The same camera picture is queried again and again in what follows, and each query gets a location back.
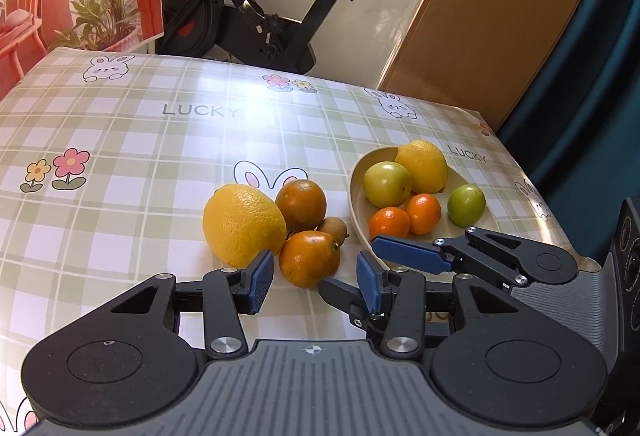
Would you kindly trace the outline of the green apple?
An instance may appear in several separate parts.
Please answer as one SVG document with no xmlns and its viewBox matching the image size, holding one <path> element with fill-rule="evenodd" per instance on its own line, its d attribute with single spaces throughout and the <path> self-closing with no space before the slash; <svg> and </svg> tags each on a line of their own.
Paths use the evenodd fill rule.
<svg viewBox="0 0 640 436">
<path fill-rule="evenodd" d="M 409 171 L 395 162 L 378 162 L 363 176 L 363 190 L 377 208 L 400 206 L 408 200 L 412 182 Z"/>
<path fill-rule="evenodd" d="M 461 185 L 450 194 L 447 202 L 449 219 L 460 228 L 474 226 L 482 218 L 486 197 L 477 185 Z"/>
</svg>

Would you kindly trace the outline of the orange mandarin front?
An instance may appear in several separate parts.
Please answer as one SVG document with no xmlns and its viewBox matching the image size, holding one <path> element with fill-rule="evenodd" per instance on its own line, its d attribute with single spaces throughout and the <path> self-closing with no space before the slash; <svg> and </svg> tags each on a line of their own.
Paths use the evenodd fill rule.
<svg viewBox="0 0 640 436">
<path fill-rule="evenodd" d="M 405 208 L 411 219 L 411 232 L 424 235 L 432 232 L 442 218 L 442 208 L 434 195 L 420 193 L 414 195 Z"/>
</svg>

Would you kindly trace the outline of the yellow lemon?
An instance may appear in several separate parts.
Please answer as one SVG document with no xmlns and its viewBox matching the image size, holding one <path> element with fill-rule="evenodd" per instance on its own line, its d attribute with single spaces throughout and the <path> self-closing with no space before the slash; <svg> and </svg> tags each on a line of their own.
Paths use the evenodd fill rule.
<svg viewBox="0 0 640 436">
<path fill-rule="evenodd" d="M 401 145 L 395 162 L 408 170 L 413 193 L 436 194 L 446 189 L 448 165 L 442 151 L 432 142 L 413 140 Z"/>
<path fill-rule="evenodd" d="M 262 191 L 229 183 L 218 188 L 203 211 L 207 245 L 223 263 L 245 268 L 261 251 L 278 255 L 288 230 L 276 203 Z"/>
</svg>

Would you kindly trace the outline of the small bright orange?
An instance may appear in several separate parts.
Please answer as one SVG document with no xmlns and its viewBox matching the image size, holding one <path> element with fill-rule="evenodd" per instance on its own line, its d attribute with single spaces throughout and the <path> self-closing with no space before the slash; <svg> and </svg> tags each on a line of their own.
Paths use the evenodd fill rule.
<svg viewBox="0 0 640 436">
<path fill-rule="evenodd" d="M 411 230 L 411 219 L 399 207 L 381 208 L 369 220 L 368 230 L 370 239 L 381 234 L 406 237 Z"/>
</svg>

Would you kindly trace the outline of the small brown kiwi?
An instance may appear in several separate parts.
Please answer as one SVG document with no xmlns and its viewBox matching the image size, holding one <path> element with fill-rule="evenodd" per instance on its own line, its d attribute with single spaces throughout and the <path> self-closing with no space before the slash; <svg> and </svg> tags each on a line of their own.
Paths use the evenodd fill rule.
<svg viewBox="0 0 640 436">
<path fill-rule="evenodd" d="M 348 238 L 346 223 L 338 217 L 326 217 L 317 227 L 317 230 L 333 237 L 338 246 L 342 246 Z"/>
</svg>

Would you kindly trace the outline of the dark orange tangerine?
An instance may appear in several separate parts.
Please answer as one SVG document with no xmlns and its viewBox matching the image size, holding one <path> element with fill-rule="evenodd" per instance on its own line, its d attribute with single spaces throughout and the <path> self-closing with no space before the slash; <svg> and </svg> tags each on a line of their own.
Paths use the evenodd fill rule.
<svg viewBox="0 0 640 436">
<path fill-rule="evenodd" d="M 276 197 L 288 232 L 316 229 L 326 217 L 326 195 L 317 183 L 308 179 L 291 180 Z"/>
</svg>

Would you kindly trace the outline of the teal curtain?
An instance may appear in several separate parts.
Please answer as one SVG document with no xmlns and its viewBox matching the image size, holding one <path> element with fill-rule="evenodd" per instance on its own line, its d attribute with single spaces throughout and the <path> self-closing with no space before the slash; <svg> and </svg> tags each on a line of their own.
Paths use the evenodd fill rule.
<svg viewBox="0 0 640 436">
<path fill-rule="evenodd" d="M 582 256 L 639 194 L 639 0 L 580 0 L 498 137 Z"/>
</svg>

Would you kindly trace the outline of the green plaid tablecloth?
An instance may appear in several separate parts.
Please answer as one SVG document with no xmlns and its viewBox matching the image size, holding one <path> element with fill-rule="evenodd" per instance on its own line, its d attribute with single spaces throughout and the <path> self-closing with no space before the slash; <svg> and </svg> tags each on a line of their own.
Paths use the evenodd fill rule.
<svg viewBox="0 0 640 436">
<path fill-rule="evenodd" d="M 559 222 L 477 113 L 342 82 L 226 63 L 131 55 L 117 78 L 94 55 L 46 56 L 1 103 L 1 430 L 34 416 L 20 381 L 28 349 L 153 274 L 198 280 L 218 266 L 202 214 L 233 182 L 275 195 L 322 188 L 349 219 L 358 159 L 413 140 L 472 182 L 486 222 L 567 245 Z"/>
</svg>

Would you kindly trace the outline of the wooden panel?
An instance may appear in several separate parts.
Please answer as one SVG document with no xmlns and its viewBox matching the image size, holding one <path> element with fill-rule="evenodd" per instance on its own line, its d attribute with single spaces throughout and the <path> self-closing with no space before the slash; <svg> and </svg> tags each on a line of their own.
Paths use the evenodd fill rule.
<svg viewBox="0 0 640 436">
<path fill-rule="evenodd" d="M 422 0 L 380 87 L 476 110 L 498 128 L 579 1 Z"/>
</svg>

